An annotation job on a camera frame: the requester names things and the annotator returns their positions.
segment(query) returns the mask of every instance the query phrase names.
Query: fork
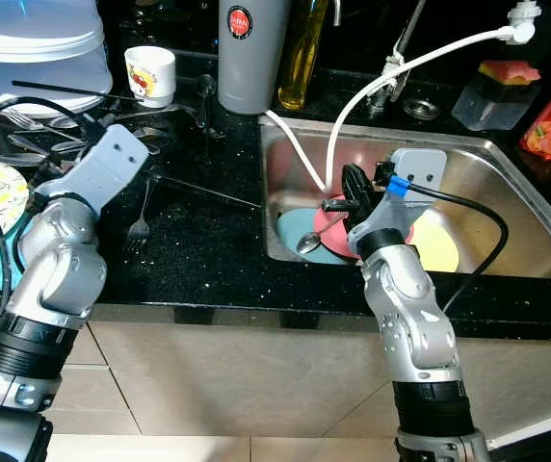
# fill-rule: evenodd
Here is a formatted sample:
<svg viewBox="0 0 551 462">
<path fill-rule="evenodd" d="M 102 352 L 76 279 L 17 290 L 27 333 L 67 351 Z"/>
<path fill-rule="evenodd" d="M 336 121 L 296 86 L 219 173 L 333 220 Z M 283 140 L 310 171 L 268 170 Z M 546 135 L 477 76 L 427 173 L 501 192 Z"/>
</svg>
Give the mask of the fork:
<svg viewBox="0 0 551 462">
<path fill-rule="evenodd" d="M 163 132 L 162 130 L 158 130 L 157 128 L 153 128 L 153 127 L 137 128 L 134 132 L 132 132 L 132 135 L 134 135 L 137 138 L 143 138 L 143 137 L 169 138 L 169 134 L 167 132 Z"/>
<path fill-rule="evenodd" d="M 141 214 L 139 215 L 139 219 L 132 223 L 132 226 L 128 229 L 128 234 L 125 238 L 124 249 L 128 252 L 138 252 L 144 247 L 147 239 L 149 238 L 149 225 L 144 220 L 144 211 L 146 210 L 147 205 L 149 205 L 149 200 L 151 199 L 151 195 L 157 182 L 157 177 L 147 176 L 147 186 L 144 192 L 144 201 Z"/>
<path fill-rule="evenodd" d="M 59 130 L 55 130 L 54 128 L 51 128 L 49 126 L 46 126 L 36 120 L 33 120 L 32 118 L 26 116 L 25 114 L 20 113 L 19 111 L 9 108 L 2 113 L 10 122 L 12 122 L 14 125 L 16 125 L 19 128 L 22 128 L 23 130 L 47 130 L 49 132 L 55 133 L 57 135 L 60 135 L 61 137 L 68 138 L 69 140 L 73 141 L 81 141 L 81 139 L 72 137 L 71 135 L 60 132 Z"/>
</svg>

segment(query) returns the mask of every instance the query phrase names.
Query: cartoon print on mug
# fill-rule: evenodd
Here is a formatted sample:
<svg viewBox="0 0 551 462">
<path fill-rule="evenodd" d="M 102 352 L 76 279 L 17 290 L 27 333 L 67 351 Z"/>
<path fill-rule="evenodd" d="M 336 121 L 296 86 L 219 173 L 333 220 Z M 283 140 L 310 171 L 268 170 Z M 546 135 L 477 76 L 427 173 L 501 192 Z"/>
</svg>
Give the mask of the cartoon print on mug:
<svg viewBox="0 0 551 462">
<path fill-rule="evenodd" d="M 151 72 L 144 69 L 136 69 L 133 65 L 128 65 L 128 74 L 130 75 L 130 89 L 133 93 L 140 96 L 151 96 L 156 85 L 156 77 Z"/>
</svg>

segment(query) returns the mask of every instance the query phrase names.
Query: black countertop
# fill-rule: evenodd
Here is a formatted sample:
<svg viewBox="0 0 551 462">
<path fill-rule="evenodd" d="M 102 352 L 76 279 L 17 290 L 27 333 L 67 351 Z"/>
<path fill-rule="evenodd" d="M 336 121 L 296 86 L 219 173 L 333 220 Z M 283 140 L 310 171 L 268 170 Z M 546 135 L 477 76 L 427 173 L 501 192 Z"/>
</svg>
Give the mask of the black countertop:
<svg viewBox="0 0 551 462">
<path fill-rule="evenodd" d="M 213 73 L 214 66 L 206 60 L 202 71 Z M 277 111 L 333 121 L 366 82 L 351 74 L 319 72 L 312 101 L 302 112 Z M 191 78 L 179 77 L 176 100 L 197 105 L 194 84 Z M 449 98 L 459 95 L 458 90 L 436 85 L 407 86 L 407 93 L 417 92 L 447 108 Z M 551 203 L 550 164 L 514 148 L 511 132 L 473 134 L 460 127 L 449 110 L 444 113 L 433 122 L 419 122 L 395 110 L 385 119 L 368 122 L 357 111 L 348 123 L 491 138 Z M 154 115 L 126 126 L 140 124 L 168 130 L 174 139 L 149 159 L 145 169 L 155 167 L 167 176 L 263 203 L 257 117 L 231 114 L 216 104 L 214 125 L 226 137 L 211 142 L 208 157 L 204 138 L 184 114 Z M 260 324 L 276 317 L 276 323 L 286 327 L 376 328 L 358 268 L 274 260 L 265 249 L 260 208 L 166 179 L 159 181 L 147 212 L 151 235 L 146 247 L 136 254 L 122 251 L 127 228 L 138 217 L 144 185 L 141 173 L 105 207 L 98 223 L 99 251 L 108 264 L 108 276 L 99 299 L 105 305 L 94 311 L 95 319 Z M 431 277 L 442 304 L 465 275 L 433 272 Z M 481 276 L 452 308 L 450 318 L 462 337 L 551 339 L 551 280 Z"/>
</svg>

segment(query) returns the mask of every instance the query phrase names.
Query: blue plate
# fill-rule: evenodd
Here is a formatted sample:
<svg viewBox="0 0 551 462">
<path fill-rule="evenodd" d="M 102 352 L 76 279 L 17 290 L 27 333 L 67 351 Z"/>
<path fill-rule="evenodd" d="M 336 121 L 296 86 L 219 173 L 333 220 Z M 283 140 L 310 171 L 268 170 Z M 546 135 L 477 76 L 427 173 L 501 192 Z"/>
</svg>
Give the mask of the blue plate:
<svg viewBox="0 0 551 462">
<path fill-rule="evenodd" d="M 277 219 L 275 225 L 279 238 L 291 252 L 299 255 L 308 262 L 348 265 L 346 260 L 337 257 L 322 245 L 319 245 L 316 250 L 312 250 L 306 254 L 300 254 L 297 251 L 299 239 L 301 239 L 305 233 L 314 231 L 314 215 L 316 215 L 316 209 L 295 209 L 286 212 Z"/>
</svg>

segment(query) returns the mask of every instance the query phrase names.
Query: stainless steel sink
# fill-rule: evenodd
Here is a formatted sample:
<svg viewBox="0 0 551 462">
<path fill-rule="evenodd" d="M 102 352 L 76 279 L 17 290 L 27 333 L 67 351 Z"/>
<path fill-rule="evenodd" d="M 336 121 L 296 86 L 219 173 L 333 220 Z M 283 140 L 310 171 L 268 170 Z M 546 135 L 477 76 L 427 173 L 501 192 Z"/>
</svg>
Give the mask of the stainless steel sink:
<svg viewBox="0 0 551 462">
<path fill-rule="evenodd" d="M 322 178 L 331 125 L 286 119 Z M 305 171 L 279 127 L 263 117 L 261 143 L 265 179 L 267 252 L 277 260 L 304 261 L 286 248 L 276 232 L 276 220 L 302 207 L 319 207 L 326 197 L 341 193 L 342 166 L 354 163 L 371 178 L 377 161 L 399 147 L 433 147 L 447 153 L 441 190 L 476 200 L 507 222 L 507 246 L 487 269 L 488 274 L 551 278 L 551 207 L 491 141 L 450 135 L 381 128 L 344 126 L 336 145 L 333 190 L 321 193 Z M 483 215 L 444 201 L 431 213 L 439 216 L 459 251 L 457 272 L 471 272 L 496 244 L 499 231 Z"/>
</svg>

